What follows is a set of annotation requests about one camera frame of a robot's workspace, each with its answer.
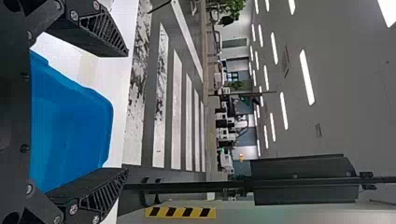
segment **metal frame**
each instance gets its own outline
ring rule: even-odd
[[[71,18],[72,9],[80,12],[75,21]],[[84,30],[80,20],[87,14],[98,13],[109,18],[99,25],[102,27],[99,34],[92,35]],[[84,39],[72,42],[99,56],[125,57],[128,49],[124,45],[122,36],[117,29],[106,8],[96,1],[67,0],[4,0],[0,2],[0,222],[14,223],[54,223],[60,224],[65,220],[78,219],[78,223],[97,224],[109,212],[112,204],[104,213],[99,213],[99,219],[84,219],[91,215],[92,210],[82,209],[77,216],[68,218],[67,212],[55,203],[54,198],[41,193],[35,183],[29,179],[31,157],[31,126],[32,126],[32,80],[29,48],[36,38],[49,28],[53,32],[56,28],[74,21],[74,35],[83,35]],[[108,38],[108,29],[112,36],[118,35],[118,45],[111,45]],[[58,37],[70,40],[60,31]],[[96,41],[96,49],[86,48]],[[124,169],[99,169],[82,178],[90,179],[82,182],[86,190],[95,193],[113,181],[119,188],[112,192],[114,202],[120,195],[125,183],[127,171]],[[70,194],[69,184],[57,190],[63,191],[63,197],[78,200],[77,195]]]

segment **screw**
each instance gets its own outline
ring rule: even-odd
[[[99,10],[99,9],[100,9],[100,5],[99,5],[99,3],[98,3],[97,1],[93,1],[93,7],[94,7],[96,10]]]
[[[21,151],[21,153],[26,153],[26,152],[30,151],[30,147],[26,144],[23,144],[23,145],[21,145],[20,151]]]
[[[28,40],[31,40],[32,38],[33,38],[32,32],[27,31],[27,39],[28,39]]]
[[[31,194],[32,191],[33,191],[33,185],[28,184],[27,187],[26,187],[26,195]]]
[[[56,6],[56,9],[58,9],[58,10],[61,10],[61,9],[62,9],[61,3],[59,3],[59,2],[56,1],[56,0],[55,0],[55,6]]]
[[[78,21],[78,14],[75,10],[70,11],[70,17],[72,18],[73,21]]]
[[[73,216],[73,215],[76,214],[77,210],[78,210],[77,205],[76,205],[76,204],[73,204],[73,205],[70,207],[69,214]]]
[[[60,216],[57,216],[55,219],[53,219],[53,224],[61,224],[62,218]]]
[[[99,223],[99,216],[95,216],[93,218],[92,224],[98,224]]]

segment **potted plant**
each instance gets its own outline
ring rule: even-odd
[[[247,0],[224,0],[221,12],[230,15],[234,20],[239,19],[239,12],[246,6]]]

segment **ceiling light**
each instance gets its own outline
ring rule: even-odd
[[[256,42],[256,32],[254,31],[254,24],[251,24],[251,35],[253,37],[253,42]]]
[[[256,8],[256,14],[259,14],[259,0],[254,0],[254,7]]]
[[[256,83],[256,71],[254,69],[253,69],[253,84],[254,84],[254,86],[257,85],[257,83]]]
[[[270,11],[270,0],[265,0],[265,6],[267,7],[267,11]]]
[[[259,65],[259,53],[256,51],[254,52],[256,54],[256,69],[257,71],[260,70],[260,65]]]
[[[267,91],[269,91],[270,90],[270,83],[268,81],[267,65],[264,66],[264,81],[265,81],[265,89],[267,89]]]
[[[257,118],[260,118],[260,107],[256,105],[256,111],[257,111]]]
[[[290,13],[291,15],[294,14],[294,11],[296,10],[296,3],[294,0],[289,0],[289,7],[290,7]]]
[[[378,0],[382,16],[388,28],[396,22],[396,1],[395,0]]]
[[[283,123],[285,124],[285,130],[289,128],[288,113],[286,111],[285,95],[283,91],[280,93],[280,105],[282,106]]]
[[[257,127],[257,113],[256,113],[256,110],[253,112],[254,112],[254,126]]]
[[[250,45],[250,60],[254,61],[254,56],[253,56],[253,47]]]
[[[264,125],[265,148],[269,148],[267,126]]]
[[[271,120],[271,130],[273,132],[273,141],[276,142],[276,131],[275,131],[275,122],[274,122],[274,114],[270,114],[270,120]]]
[[[274,53],[274,63],[277,64],[277,50],[276,50],[276,41],[275,41],[274,32],[271,33],[271,42],[272,42],[273,53]]]
[[[264,47],[264,40],[262,39],[262,25],[259,24],[259,39],[260,39],[260,46]]]
[[[260,151],[260,140],[257,139],[257,153],[259,154],[259,157],[262,155],[261,151]]]
[[[300,53],[300,62],[301,62],[301,67],[303,69],[306,96],[308,97],[309,105],[312,105],[315,102],[315,95],[314,95],[314,90],[312,88],[312,81],[311,81],[311,76],[309,74],[308,62],[306,61],[305,50],[302,50]]]

